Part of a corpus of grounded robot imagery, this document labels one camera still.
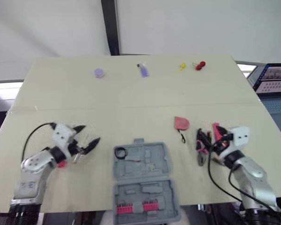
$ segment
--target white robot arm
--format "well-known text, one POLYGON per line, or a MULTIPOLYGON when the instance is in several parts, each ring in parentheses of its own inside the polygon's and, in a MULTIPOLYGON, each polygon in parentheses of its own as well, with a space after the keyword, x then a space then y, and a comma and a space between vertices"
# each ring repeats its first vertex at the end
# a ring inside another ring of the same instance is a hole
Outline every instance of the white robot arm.
POLYGON ((15 186, 7 224, 36 224, 44 199, 46 181, 51 171, 58 163, 64 160, 69 161, 74 155, 88 154, 100 141, 100 138, 97 138, 91 141, 86 148, 80 148, 74 137, 85 126, 70 128, 64 124, 50 123, 50 125, 54 128, 52 140, 56 146, 53 148, 47 147, 32 157, 23 160, 21 179, 17 181, 15 186))

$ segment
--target black wire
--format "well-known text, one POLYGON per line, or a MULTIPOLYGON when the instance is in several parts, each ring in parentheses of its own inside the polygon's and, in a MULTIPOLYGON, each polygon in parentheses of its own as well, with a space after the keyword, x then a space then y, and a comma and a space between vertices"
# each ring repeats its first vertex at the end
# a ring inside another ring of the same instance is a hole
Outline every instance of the black wire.
POLYGON ((213 182, 214 185, 216 185, 222 192, 226 193, 227 195, 231 196, 232 198, 238 200, 239 202, 242 202, 242 200, 240 200, 239 198, 235 197, 234 195, 230 194, 229 192, 225 191, 223 188, 221 188, 215 181, 214 179, 212 178, 211 176, 211 172, 210 172, 210 161, 211 161, 211 152, 214 148, 214 146, 219 143, 219 141, 216 141, 213 145, 211 145, 210 149, 209 149, 209 155, 208 155, 208 174, 209 174, 209 177, 211 179, 211 181, 213 182))
POLYGON ((262 204, 262 205, 264 205, 265 207, 267 207, 274 215, 276 215, 276 217, 278 217, 279 219, 281 219, 281 217, 278 215, 278 213, 277 213, 275 210, 273 210, 268 204, 264 203, 264 202, 261 201, 261 200, 258 200, 257 198, 254 198, 252 195, 249 195, 248 193, 242 191, 241 189, 237 188, 234 184, 232 184, 232 182, 231 182, 231 174, 232 174, 232 172, 233 172, 234 170, 235 170, 235 169, 233 169, 233 168, 230 170, 229 177, 228 177, 229 184, 230 184, 235 190, 239 191, 241 194, 243 194, 243 195, 245 195, 245 196, 247 196, 247 197, 253 199, 254 201, 258 202, 259 204, 262 204))
POLYGON ((22 151, 22 158, 21 158, 21 162, 23 162, 24 160, 24 154, 25 154, 25 150, 26 150, 26 146, 27 146, 27 143, 29 141, 29 139, 31 138, 31 136, 33 135, 34 132, 36 132, 38 129, 40 129, 41 127, 45 126, 45 125, 51 125, 51 124, 54 124, 54 123, 43 123, 41 125, 39 125, 37 128, 35 128, 31 133, 30 135, 28 136, 28 138, 26 139, 26 142, 24 144, 24 148, 23 148, 23 151, 22 151))

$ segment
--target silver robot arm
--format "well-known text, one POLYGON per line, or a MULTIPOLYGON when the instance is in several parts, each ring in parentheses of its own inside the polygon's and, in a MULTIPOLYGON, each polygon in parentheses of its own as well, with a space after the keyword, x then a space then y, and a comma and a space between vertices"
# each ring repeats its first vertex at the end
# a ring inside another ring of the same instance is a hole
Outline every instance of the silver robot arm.
POLYGON ((86 148, 80 148, 75 135, 85 126, 70 128, 56 124, 52 140, 53 148, 45 148, 41 152, 25 159, 21 164, 21 179, 17 181, 14 197, 10 203, 7 224, 36 224, 46 190, 46 181, 58 163, 71 160, 74 155, 86 155, 100 141, 91 141, 86 148))
POLYGON ((281 224, 281 209, 274 190, 267 182, 265 170, 241 152, 249 141, 250 129, 235 127, 225 132, 222 128, 222 133, 227 141, 216 144, 214 149, 230 169, 230 184, 241 193, 246 221, 250 225, 281 224), (232 184, 231 174, 234 174, 239 188, 232 184))

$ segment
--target purple cap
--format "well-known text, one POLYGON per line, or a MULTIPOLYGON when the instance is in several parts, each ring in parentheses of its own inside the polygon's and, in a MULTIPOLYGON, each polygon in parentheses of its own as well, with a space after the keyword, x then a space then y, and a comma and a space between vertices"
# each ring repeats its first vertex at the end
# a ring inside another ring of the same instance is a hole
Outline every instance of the purple cap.
POLYGON ((105 74, 104 71, 100 68, 94 70, 94 75, 96 78, 102 78, 105 74))

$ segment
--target small purple bottle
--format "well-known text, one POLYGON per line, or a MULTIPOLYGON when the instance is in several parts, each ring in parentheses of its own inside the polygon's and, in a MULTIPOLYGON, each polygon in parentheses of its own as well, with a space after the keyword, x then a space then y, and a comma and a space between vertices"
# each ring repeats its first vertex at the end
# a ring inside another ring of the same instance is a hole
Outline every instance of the small purple bottle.
POLYGON ((140 73, 141 73, 142 77, 149 76, 149 72, 148 72, 147 68, 145 67, 145 64, 143 64, 143 63, 137 64, 137 67, 140 68, 140 73))

